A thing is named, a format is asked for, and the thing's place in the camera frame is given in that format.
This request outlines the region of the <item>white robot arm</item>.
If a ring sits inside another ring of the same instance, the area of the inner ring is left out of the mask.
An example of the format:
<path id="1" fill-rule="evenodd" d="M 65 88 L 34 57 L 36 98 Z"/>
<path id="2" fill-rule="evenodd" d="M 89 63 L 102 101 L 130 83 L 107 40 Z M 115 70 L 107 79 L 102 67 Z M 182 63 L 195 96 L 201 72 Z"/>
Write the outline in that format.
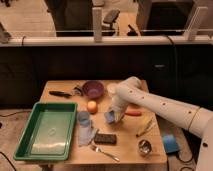
<path id="1" fill-rule="evenodd" d="M 137 77 L 116 85 L 110 109 L 123 114 L 130 103 L 145 107 L 201 138 L 196 171 L 213 171 L 213 111 L 145 92 Z"/>

